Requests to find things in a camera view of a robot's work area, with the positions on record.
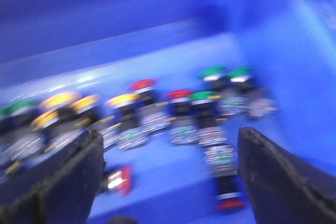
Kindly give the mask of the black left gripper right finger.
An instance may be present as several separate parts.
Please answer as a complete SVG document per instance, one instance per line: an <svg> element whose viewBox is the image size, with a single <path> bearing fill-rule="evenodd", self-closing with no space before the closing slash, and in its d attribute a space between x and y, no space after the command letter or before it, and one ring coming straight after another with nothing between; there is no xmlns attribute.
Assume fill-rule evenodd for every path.
<svg viewBox="0 0 336 224"><path fill-rule="evenodd" d="M238 173L257 223L335 223L335 176L252 127L238 132Z"/></svg>

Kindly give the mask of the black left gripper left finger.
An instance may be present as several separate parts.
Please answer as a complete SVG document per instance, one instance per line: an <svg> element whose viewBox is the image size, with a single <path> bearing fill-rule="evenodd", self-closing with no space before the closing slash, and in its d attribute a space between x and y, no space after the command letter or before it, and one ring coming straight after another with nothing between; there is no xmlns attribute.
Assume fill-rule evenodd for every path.
<svg viewBox="0 0 336 224"><path fill-rule="evenodd" d="M1 223L87 223L103 170L103 138L85 131L1 183Z"/></svg>

